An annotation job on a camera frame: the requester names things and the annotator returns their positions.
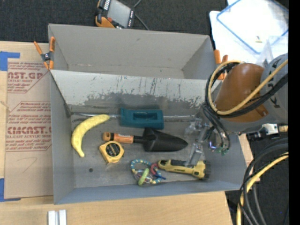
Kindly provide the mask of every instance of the banana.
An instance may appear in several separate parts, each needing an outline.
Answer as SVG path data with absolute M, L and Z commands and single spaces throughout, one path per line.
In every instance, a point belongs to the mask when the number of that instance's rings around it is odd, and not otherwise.
M 88 118 L 87 120 L 80 123 L 77 127 L 75 127 L 72 137 L 71 144 L 73 148 L 78 152 L 80 157 L 84 157 L 84 152 L 82 151 L 82 140 L 83 136 L 89 131 L 91 128 L 109 120 L 109 116 L 106 114 L 101 114 L 97 116 L 93 116 Z

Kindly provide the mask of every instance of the orange clamp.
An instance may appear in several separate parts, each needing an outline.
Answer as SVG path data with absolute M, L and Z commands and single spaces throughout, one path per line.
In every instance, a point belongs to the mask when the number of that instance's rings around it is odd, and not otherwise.
M 49 45 L 48 53 L 43 53 L 42 49 L 40 48 L 38 43 L 36 41 L 33 42 L 33 44 L 35 45 L 35 47 L 37 49 L 38 54 L 41 55 L 44 65 L 48 70 L 53 69 L 53 67 L 54 67 L 54 62 L 52 60 L 52 56 L 53 56 L 53 53 L 55 50 L 55 41 L 56 41 L 55 37 L 50 38 L 50 45 Z

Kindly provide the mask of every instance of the gray box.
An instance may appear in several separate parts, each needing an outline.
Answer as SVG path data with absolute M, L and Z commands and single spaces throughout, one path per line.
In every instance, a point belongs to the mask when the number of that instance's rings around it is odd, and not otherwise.
M 146 187 L 138 186 L 131 173 L 133 159 L 186 160 L 191 144 L 177 152 L 145 152 L 140 144 L 124 143 L 124 156 L 115 164 L 106 164 L 98 149 L 103 132 L 143 134 L 143 129 L 120 126 L 122 107 L 161 109 L 162 132 L 186 139 L 187 118 L 198 112 L 216 67 L 209 36 L 58 24 L 48 29 L 49 39 L 56 38 L 50 84 L 55 204 L 240 188 L 246 163 L 236 135 L 226 156 L 204 148 L 209 180 L 162 170 L 166 180 Z M 81 158 L 71 134 L 87 113 L 111 118 L 87 132 Z

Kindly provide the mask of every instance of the tape measure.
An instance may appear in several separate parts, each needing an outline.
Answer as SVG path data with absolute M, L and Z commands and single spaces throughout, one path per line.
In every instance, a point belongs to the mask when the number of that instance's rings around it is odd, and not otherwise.
M 116 141 L 109 141 L 102 144 L 99 146 L 99 150 L 107 163 L 117 163 L 124 155 L 124 149 Z

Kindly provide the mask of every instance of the ring keychain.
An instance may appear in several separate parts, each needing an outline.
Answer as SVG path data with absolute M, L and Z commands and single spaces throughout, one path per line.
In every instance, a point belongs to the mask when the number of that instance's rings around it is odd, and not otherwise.
M 151 168 L 145 168 L 145 169 L 136 169 L 135 165 L 141 163 L 145 164 L 148 167 Z M 161 172 L 159 171 L 158 167 L 151 167 L 152 164 L 144 159 L 135 159 L 131 162 L 130 168 L 132 173 L 134 174 L 135 179 L 138 180 L 138 185 L 141 186 L 145 183 L 148 184 L 158 184 L 161 182 L 162 179 L 165 179 L 164 177 L 161 176 Z

